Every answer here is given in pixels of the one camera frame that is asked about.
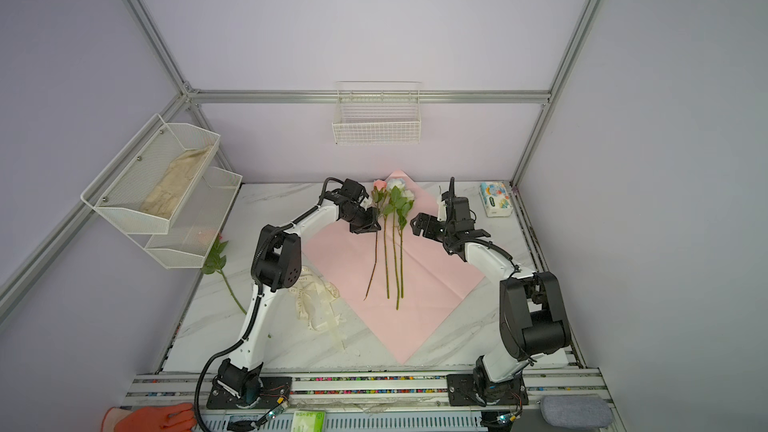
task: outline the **pink wrapping paper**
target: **pink wrapping paper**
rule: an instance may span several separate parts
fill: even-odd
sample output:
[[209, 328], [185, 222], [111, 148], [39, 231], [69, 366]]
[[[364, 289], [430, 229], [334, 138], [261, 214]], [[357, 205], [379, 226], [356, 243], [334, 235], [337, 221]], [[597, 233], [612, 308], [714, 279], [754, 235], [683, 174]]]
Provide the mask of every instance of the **pink wrapping paper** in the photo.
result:
[[[436, 197], [418, 187], [403, 171], [398, 170], [389, 178], [405, 179], [406, 189], [414, 193], [408, 222], [420, 212], [437, 215]], [[395, 359], [403, 364], [475, 288], [483, 275], [459, 257], [448, 255], [439, 242], [413, 235], [409, 223], [402, 234], [404, 298], [400, 299], [400, 309], [395, 310], [392, 218], [389, 216], [387, 220], [386, 231], [389, 300], [386, 296], [383, 231], [379, 232], [379, 262], [367, 300], [363, 299], [373, 267], [376, 234], [350, 234], [350, 225], [338, 221], [303, 242], [302, 251], [318, 272], [339, 289], [344, 300]], [[397, 255], [399, 269], [399, 235]]]

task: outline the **beige cloth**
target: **beige cloth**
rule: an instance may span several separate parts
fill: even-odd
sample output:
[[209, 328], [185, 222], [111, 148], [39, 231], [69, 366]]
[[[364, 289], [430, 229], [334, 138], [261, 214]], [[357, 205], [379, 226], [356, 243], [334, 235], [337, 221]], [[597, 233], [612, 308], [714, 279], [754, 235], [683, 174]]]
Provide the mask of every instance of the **beige cloth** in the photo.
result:
[[212, 147], [187, 150], [172, 160], [165, 175], [141, 204], [139, 211], [151, 216], [170, 218]]

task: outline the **gray cushion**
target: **gray cushion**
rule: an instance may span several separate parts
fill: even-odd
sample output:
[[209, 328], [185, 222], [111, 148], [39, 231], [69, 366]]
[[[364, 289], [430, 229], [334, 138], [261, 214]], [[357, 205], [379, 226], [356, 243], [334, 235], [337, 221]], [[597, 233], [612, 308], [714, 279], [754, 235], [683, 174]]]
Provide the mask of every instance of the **gray cushion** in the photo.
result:
[[605, 400], [583, 395], [544, 396], [542, 416], [547, 424], [569, 429], [597, 429], [614, 421]]

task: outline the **aluminum frame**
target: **aluminum frame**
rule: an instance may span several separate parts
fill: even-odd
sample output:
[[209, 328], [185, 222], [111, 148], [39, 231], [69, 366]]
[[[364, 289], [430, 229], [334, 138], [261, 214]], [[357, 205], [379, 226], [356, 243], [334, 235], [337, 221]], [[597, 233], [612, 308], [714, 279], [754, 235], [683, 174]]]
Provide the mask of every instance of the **aluminum frame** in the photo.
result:
[[584, 47], [584, 42], [589, 35], [589, 32], [594, 24], [595, 17], [600, 11], [600, 5], [604, 0], [587, 0], [584, 4], [584, 9], [581, 11], [576, 28], [574, 29], [571, 40], [568, 42], [568, 46], [565, 49], [565, 54], [560, 61], [558, 71], [554, 74], [552, 80], [552, 87], [550, 87], [549, 102], [542, 106], [542, 110], [538, 114], [534, 128], [531, 131], [531, 136], [528, 138], [528, 143], [525, 144], [523, 155], [520, 157], [520, 162], [514, 170], [514, 175], [509, 180], [513, 186], [519, 186], [520, 181], [525, 175], [525, 170], [528, 168], [528, 164], [531, 162], [533, 152], [544, 136], [544, 129], [546, 129], [549, 120], [552, 118], [552, 112], [560, 99], [563, 88], [568, 82], [568, 78], [571, 76], [571, 71], [574, 68], [576, 59]]
[[[454, 414], [471, 413], [484, 410], [477, 406], [445, 407], [448, 403], [448, 374], [467, 373], [470, 370], [388, 370], [383, 372], [316, 372], [316, 373], [279, 373], [265, 372], [268, 376], [290, 376], [294, 379], [290, 402], [302, 410], [324, 410], [326, 414], [375, 413], [377, 417], [386, 414]], [[180, 401], [192, 400], [198, 374], [146, 374], [137, 375], [123, 400], [124, 408], [162, 407]], [[207, 410], [204, 408], [210, 385], [215, 374], [207, 374], [200, 390], [202, 414], [207, 420], [222, 420], [232, 415], [257, 414], [259, 409], [248, 410]], [[398, 379], [406, 376], [432, 376], [410, 380]], [[599, 369], [539, 369], [523, 370], [525, 385], [528, 389], [529, 404], [524, 410], [536, 410], [539, 401], [547, 395], [587, 395], [605, 400], [614, 416], [614, 423], [606, 430], [625, 432], [624, 424], [616, 409], [610, 391]], [[349, 380], [349, 378], [371, 378], [372, 380]], [[369, 394], [344, 394], [340, 391], [355, 389], [370, 390]], [[486, 410], [504, 410], [504, 406], [489, 406]], [[351, 430], [364, 430], [365, 427], [349, 427]], [[398, 424], [391, 424], [388, 430], [408, 429]], [[439, 427], [438, 430], [454, 430], [454, 427]]]
[[[407, 98], [409, 91], [356, 90], [385, 100]], [[194, 90], [189, 97], [200, 103], [336, 103], [338, 90]], [[547, 90], [420, 90], [420, 103], [549, 103]]]
[[[584, 45], [594, 19], [603, 0], [586, 0], [584, 9], [574, 29], [571, 40], [563, 55], [562, 61], [552, 81], [550, 91], [542, 90], [464, 90], [464, 91], [421, 91], [420, 100], [424, 103], [537, 103], [542, 104], [542, 110], [526, 144], [524, 153], [514, 171], [511, 184], [514, 190], [515, 213], [520, 221], [523, 233], [528, 241], [532, 256], [537, 268], [547, 270], [546, 261], [538, 246], [538, 241], [533, 234], [533, 227], [522, 204], [522, 197], [516, 186], [520, 183], [532, 154], [543, 136], [544, 129], [552, 118], [557, 101], [568, 81], [578, 54]], [[168, 106], [163, 110], [164, 120], [172, 120], [176, 114], [185, 107], [198, 121], [198, 125], [212, 130], [205, 114], [200, 107], [203, 103], [333, 103], [338, 100], [338, 92], [331, 90], [196, 90], [183, 77], [178, 64], [173, 58], [170, 49], [165, 43], [158, 26], [152, 20], [149, 9], [143, 0], [123, 0], [129, 13], [136, 20], [142, 34], [147, 39], [153, 54], [156, 55], [165, 73], [168, 75], [178, 91]], [[108, 168], [119, 171], [127, 159], [141, 147], [141, 144], [151, 136], [152, 130], [144, 130], [137, 134], [123, 150], [120, 151]], [[217, 154], [223, 168], [233, 172], [230, 160], [224, 150]], [[7, 322], [8, 317], [18, 305], [23, 303], [27, 293], [40, 279], [53, 260], [61, 253], [64, 247], [80, 231], [87, 220], [92, 216], [92, 211], [84, 203], [78, 204], [59, 223], [59, 225], [46, 237], [24, 263], [14, 272], [11, 279], [0, 288], [0, 328]], [[581, 353], [574, 341], [574, 350], [581, 360]]]

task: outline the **hanging wire basket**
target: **hanging wire basket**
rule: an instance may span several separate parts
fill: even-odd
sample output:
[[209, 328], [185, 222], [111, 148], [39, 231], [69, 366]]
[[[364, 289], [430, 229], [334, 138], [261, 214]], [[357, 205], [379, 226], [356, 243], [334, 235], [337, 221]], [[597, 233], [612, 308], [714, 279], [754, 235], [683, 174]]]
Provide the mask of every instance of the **hanging wire basket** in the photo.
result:
[[[339, 82], [333, 136], [341, 146], [417, 144], [422, 136], [419, 82]], [[345, 86], [377, 90], [343, 90]]]

